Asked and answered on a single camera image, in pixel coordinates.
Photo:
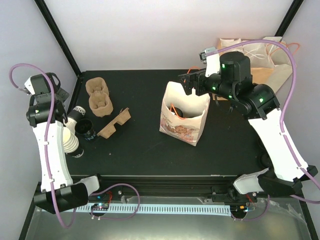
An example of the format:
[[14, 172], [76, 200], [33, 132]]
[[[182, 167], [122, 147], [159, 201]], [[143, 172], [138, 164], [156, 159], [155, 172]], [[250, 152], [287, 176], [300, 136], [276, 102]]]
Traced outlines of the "printed Cream Bear paper bag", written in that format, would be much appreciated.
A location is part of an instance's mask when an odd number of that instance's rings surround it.
[[159, 131], [196, 146], [205, 127], [211, 97], [185, 93], [178, 82], [166, 85], [161, 103]]

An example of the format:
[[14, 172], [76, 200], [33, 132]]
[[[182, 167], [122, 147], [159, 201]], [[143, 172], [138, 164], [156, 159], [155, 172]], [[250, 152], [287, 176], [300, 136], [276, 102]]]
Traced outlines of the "black paper cup stack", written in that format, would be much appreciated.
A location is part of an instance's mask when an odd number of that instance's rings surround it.
[[93, 123], [87, 118], [79, 120], [75, 124], [74, 131], [77, 137], [81, 137], [88, 142], [93, 142], [97, 138]]

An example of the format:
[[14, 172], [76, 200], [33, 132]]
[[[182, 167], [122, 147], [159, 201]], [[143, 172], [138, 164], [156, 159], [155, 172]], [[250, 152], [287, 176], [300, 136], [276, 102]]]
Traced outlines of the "stack of white paper cups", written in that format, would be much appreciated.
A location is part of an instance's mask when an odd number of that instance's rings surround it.
[[74, 152], [79, 146], [78, 138], [67, 127], [63, 128], [62, 142], [64, 152], [67, 154]]

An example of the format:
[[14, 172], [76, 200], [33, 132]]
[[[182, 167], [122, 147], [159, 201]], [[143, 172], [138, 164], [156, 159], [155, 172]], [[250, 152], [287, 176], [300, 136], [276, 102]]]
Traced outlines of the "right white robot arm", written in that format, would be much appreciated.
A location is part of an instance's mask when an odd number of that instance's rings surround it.
[[240, 201], [248, 193], [264, 192], [274, 197], [297, 197], [303, 181], [318, 171], [309, 166], [295, 147], [285, 124], [275, 92], [266, 84], [253, 82], [251, 60], [239, 51], [219, 57], [219, 71], [199, 70], [179, 76], [187, 95], [212, 93], [231, 102], [258, 134], [271, 161], [261, 171], [243, 174], [228, 187], [228, 198]]

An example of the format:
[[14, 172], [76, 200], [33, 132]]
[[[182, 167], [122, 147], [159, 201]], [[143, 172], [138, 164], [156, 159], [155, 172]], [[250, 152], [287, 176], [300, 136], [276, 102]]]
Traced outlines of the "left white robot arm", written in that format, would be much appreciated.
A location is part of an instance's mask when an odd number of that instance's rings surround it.
[[108, 188], [99, 181], [99, 174], [73, 182], [66, 154], [79, 158], [84, 153], [75, 136], [75, 124], [86, 111], [77, 106], [67, 114], [64, 102], [69, 93], [59, 82], [55, 83], [58, 80], [55, 73], [48, 72], [46, 76], [53, 85], [54, 95], [42, 74], [31, 76], [24, 84], [31, 93], [26, 118], [38, 143], [42, 172], [40, 193], [33, 201], [39, 208], [55, 214], [54, 203], [60, 212], [71, 210], [86, 205], [90, 195], [97, 200], [103, 199]]

